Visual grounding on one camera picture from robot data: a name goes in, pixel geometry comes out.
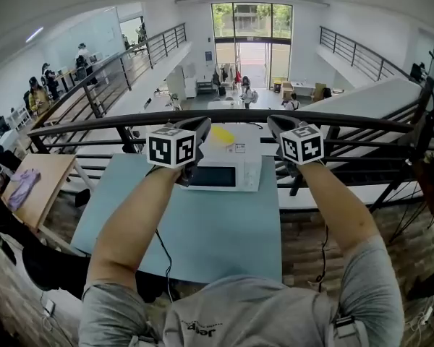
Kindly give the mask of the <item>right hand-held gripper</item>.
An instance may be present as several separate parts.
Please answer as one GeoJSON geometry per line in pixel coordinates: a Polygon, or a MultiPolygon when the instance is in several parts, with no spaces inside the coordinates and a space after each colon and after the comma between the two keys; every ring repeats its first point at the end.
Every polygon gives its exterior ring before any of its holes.
{"type": "Polygon", "coordinates": [[[324,158],[324,137],[314,124],[290,116],[270,115],[267,125],[279,144],[278,156],[291,177],[299,174],[299,166],[321,163],[324,158]]]}

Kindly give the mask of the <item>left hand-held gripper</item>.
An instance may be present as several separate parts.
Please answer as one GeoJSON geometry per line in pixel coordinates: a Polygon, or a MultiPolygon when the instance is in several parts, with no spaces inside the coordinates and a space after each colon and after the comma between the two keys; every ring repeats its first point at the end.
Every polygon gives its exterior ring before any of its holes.
{"type": "Polygon", "coordinates": [[[178,185],[188,187],[197,165],[203,158],[200,146],[212,127],[208,117],[194,117],[150,132],[146,137],[147,162],[152,165],[149,173],[160,168],[179,170],[178,185]]]}

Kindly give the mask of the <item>yellow corn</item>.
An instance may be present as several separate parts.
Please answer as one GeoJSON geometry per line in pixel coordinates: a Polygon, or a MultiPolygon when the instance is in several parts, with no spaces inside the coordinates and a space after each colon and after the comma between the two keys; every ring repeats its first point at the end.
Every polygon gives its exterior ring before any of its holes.
{"type": "Polygon", "coordinates": [[[221,145],[232,145],[235,142],[235,136],[232,132],[216,125],[211,127],[210,138],[214,143],[221,145]]]}

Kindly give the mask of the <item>person's right forearm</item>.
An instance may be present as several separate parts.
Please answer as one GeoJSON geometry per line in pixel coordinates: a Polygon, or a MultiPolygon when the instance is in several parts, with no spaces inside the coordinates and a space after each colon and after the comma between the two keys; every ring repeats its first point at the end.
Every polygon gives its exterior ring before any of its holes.
{"type": "Polygon", "coordinates": [[[298,169],[342,254],[379,234],[367,207],[326,166],[313,162],[298,169]]]}

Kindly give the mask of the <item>person's left forearm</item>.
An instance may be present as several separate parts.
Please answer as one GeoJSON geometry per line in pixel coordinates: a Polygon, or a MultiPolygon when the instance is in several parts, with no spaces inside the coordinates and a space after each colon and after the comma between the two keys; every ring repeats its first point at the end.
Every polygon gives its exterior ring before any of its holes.
{"type": "Polygon", "coordinates": [[[155,235],[181,168],[154,168],[111,214],[97,237],[87,284],[136,289],[135,273],[155,235]]]}

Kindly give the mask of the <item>black metal railing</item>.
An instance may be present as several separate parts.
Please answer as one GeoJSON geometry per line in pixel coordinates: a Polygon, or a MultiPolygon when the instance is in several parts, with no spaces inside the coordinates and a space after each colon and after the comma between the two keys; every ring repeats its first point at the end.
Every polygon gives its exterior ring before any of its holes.
{"type": "Polygon", "coordinates": [[[392,77],[411,80],[403,69],[374,50],[327,27],[320,26],[319,44],[373,82],[392,77]]]}
{"type": "Polygon", "coordinates": [[[185,24],[181,23],[143,42],[92,64],[63,74],[73,84],[65,94],[36,119],[34,127],[47,127],[73,121],[106,116],[122,95],[132,90],[134,83],[152,72],[187,43],[185,24]]]}
{"type": "MultiPolygon", "coordinates": [[[[33,127],[28,133],[33,149],[47,153],[53,148],[90,146],[80,138],[66,142],[49,141],[49,137],[68,133],[86,136],[92,130],[116,129],[119,136],[99,140],[98,145],[143,145],[143,138],[127,135],[128,127],[155,126],[194,117],[208,117],[214,124],[249,123],[262,125],[270,115],[289,115],[282,110],[198,110],[166,111],[112,116],[74,121],[48,127],[33,127]]],[[[316,126],[327,127],[325,161],[348,187],[355,187],[373,210],[381,207],[414,204],[424,201],[413,172],[415,142],[404,144],[417,130],[414,105],[405,106],[382,119],[312,111],[293,111],[291,115],[316,126]]]]}

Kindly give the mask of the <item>white cabinet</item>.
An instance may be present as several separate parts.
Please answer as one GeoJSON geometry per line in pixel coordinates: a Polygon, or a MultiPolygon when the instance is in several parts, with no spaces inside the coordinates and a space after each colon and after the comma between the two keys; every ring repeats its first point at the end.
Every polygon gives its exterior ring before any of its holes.
{"type": "Polygon", "coordinates": [[[195,65],[177,65],[166,77],[166,84],[169,94],[178,101],[194,98],[197,95],[195,65]]]}

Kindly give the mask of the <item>white microwave oven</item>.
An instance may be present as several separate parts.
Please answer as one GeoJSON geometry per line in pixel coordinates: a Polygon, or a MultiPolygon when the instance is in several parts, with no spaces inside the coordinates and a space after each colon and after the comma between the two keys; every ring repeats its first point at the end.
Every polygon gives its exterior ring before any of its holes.
{"type": "Polygon", "coordinates": [[[232,132],[232,145],[214,143],[210,132],[200,146],[203,159],[197,165],[188,190],[256,192],[262,169],[258,124],[213,124],[232,132]]]}

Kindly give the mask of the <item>large glass window door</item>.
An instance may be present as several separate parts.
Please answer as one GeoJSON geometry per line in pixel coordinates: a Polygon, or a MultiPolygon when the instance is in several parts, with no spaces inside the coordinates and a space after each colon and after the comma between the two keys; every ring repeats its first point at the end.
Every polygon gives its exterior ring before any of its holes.
{"type": "Polygon", "coordinates": [[[228,85],[248,76],[253,88],[273,90],[272,78],[288,80],[293,6],[272,3],[211,5],[216,71],[228,85]]]}

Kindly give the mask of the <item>light blue table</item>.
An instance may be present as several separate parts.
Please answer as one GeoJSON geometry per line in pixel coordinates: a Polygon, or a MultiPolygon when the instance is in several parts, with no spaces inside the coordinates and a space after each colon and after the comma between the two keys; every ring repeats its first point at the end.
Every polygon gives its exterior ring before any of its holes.
{"type": "MultiPolygon", "coordinates": [[[[109,216],[150,170],[144,155],[116,154],[80,218],[71,245],[91,253],[109,216]]],[[[173,279],[212,283],[228,275],[282,278],[281,225],[275,164],[262,159],[257,192],[174,187],[139,269],[173,279]]]]}

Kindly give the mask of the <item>wooden desk with white legs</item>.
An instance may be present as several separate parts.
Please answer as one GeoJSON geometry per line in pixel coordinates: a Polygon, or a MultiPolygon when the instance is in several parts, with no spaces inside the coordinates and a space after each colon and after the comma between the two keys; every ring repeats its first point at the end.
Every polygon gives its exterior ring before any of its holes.
{"type": "Polygon", "coordinates": [[[85,256],[84,252],[74,248],[70,243],[44,226],[46,217],[71,172],[76,171],[90,191],[95,189],[95,184],[83,171],[82,166],[76,160],[76,156],[57,154],[26,155],[15,174],[12,175],[11,181],[1,197],[4,203],[9,202],[10,196],[19,186],[17,178],[26,171],[37,171],[40,174],[40,179],[30,190],[21,207],[14,212],[14,216],[33,233],[40,231],[62,249],[79,256],[85,256]]]}

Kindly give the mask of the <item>wooden side table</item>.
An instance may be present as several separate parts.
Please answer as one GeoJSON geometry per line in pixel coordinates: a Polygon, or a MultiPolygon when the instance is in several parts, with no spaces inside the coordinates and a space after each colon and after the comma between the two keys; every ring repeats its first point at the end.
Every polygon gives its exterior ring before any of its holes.
{"type": "Polygon", "coordinates": [[[430,159],[429,163],[427,163],[425,159],[415,162],[412,169],[424,201],[419,204],[409,219],[404,222],[409,208],[409,205],[407,205],[406,210],[401,217],[401,221],[388,241],[389,244],[402,235],[426,209],[428,209],[433,216],[428,227],[430,228],[434,224],[434,156],[430,159]]]}

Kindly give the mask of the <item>purple cloth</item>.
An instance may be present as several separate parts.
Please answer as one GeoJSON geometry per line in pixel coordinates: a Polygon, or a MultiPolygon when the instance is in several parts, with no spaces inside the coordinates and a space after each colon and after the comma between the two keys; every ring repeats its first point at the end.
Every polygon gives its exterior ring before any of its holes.
{"type": "Polygon", "coordinates": [[[11,181],[16,182],[17,186],[10,194],[8,199],[8,208],[12,212],[19,210],[25,200],[32,192],[33,187],[40,181],[41,173],[38,169],[27,169],[22,173],[15,173],[11,181]]]}

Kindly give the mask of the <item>white tube ceiling light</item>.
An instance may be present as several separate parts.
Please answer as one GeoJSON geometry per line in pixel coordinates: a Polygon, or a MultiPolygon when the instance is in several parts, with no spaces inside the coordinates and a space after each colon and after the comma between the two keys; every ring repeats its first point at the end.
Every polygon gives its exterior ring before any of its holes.
{"type": "Polygon", "coordinates": [[[26,39],[26,43],[31,42],[34,38],[36,38],[42,31],[43,31],[44,27],[39,27],[37,30],[35,30],[27,39],[26,39]]]}

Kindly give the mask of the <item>person's grey t-shirt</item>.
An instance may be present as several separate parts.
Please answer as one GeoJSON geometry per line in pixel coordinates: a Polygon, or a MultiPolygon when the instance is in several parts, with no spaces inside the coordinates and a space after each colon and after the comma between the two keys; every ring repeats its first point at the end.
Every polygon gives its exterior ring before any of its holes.
{"type": "Polygon", "coordinates": [[[135,291],[98,280],[85,287],[80,347],[331,347],[341,319],[346,344],[399,347],[404,310],[383,239],[374,236],[346,258],[339,301],[273,280],[229,276],[175,301],[149,320],[135,291]]]}

